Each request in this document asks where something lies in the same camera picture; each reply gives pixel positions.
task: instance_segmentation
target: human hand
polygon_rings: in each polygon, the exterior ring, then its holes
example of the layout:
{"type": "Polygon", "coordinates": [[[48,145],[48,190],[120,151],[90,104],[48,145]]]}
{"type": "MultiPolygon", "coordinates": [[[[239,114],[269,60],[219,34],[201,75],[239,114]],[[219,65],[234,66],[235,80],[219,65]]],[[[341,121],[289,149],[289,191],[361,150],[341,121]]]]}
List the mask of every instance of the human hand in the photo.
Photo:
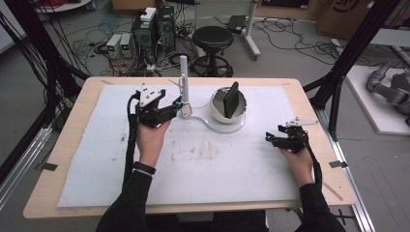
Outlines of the human hand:
{"type": "Polygon", "coordinates": [[[302,149],[297,154],[291,153],[285,149],[279,149],[281,153],[289,161],[290,169],[298,181],[299,187],[314,183],[311,177],[311,168],[313,161],[307,148],[302,149]]]}
{"type": "Polygon", "coordinates": [[[139,124],[136,137],[136,145],[139,150],[139,162],[152,167],[157,165],[163,145],[163,137],[170,124],[170,120],[166,121],[156,129],[139,124]]]}

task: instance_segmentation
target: white paper sheet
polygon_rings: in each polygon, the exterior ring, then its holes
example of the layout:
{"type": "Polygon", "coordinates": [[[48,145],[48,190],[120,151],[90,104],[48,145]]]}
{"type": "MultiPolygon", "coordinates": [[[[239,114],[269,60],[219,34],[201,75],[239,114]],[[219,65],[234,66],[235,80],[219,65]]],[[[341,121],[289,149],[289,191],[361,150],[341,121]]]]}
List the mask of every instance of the white paper sheet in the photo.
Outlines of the white paper sheet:
{"type": "MultiPolygon", "coordinates": [[[[160,107],[174,101],[166,89],[160,107]]],[[[192,107],[222,86],[191,86],[192,107]]],[[[105,85],[73,157],[58,207],[109,206],[121,192],[128,140],[127,101],[141,86],[105,85]]],[[[293,200],[299,191],[288,163],[265,132],[295,118],[281,87],[240,86],[248,102],[244,127],[231,134],[199,120],[172,120],[150,188],[148,205],[293,200]]],[[[138,151],[135,148],[135,160],[138,151]]]]}

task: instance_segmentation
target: cardboard box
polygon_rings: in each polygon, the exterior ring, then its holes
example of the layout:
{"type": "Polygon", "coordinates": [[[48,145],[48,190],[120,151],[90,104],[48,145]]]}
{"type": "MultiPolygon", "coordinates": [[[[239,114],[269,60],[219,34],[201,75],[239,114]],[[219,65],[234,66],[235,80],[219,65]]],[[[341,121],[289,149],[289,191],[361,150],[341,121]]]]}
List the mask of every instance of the cardboard box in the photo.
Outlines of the cardboard box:
{"type": "Polygon", "coordinates": [[[333,0],[325,3],[316,21],[318,35],[349,41],[366,17],[371,0],[333,0]]]}
{"type": "Polygon", "coordinates": [[[114,10],[138,10],[156,7],[156,0],[112,0],[114,10]]]}

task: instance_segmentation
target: power supply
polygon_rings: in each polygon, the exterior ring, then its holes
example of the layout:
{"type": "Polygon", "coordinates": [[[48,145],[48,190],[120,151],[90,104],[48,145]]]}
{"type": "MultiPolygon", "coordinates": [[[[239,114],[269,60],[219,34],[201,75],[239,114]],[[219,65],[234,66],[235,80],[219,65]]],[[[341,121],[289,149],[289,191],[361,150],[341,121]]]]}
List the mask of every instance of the power supply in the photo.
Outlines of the power supply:
{"type": "Polygon", "coordinates": [[[120,46],[125,58],[132,58],[134,56],[135,44],[133,43],[132,35],[130,33],[123,34],[120,46]]]}
{"type": "Polygon", "coordinates": [[[114,34],[108,43],[106,43],[106,48],[111,59],[119,59],[121,57],[121,37],[122,35],[114,34]]]}

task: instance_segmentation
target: stool seat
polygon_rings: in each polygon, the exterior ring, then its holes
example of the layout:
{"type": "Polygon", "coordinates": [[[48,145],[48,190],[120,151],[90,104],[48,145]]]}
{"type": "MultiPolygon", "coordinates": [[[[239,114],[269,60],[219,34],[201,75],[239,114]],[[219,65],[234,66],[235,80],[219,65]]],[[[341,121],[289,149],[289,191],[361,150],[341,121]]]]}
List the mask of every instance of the stool seat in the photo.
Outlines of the stool seat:
{"type": "Polygon", "coordinates": [[[197,58],[190,66],[190,71],[198,76],[232,76],[233,69],[229,63],[217,53],[233,43],[232,33],[218,26],[204,26],[192,35],[193,43],[205,51],[206,55],[197,58]]]}
{"type": "Polygon", "coordinates": [[[201,27],[192,35],[193,42],[204,50],[216,50],[227,48],[233,43],[232,33],[222,27],[201,27]]]}

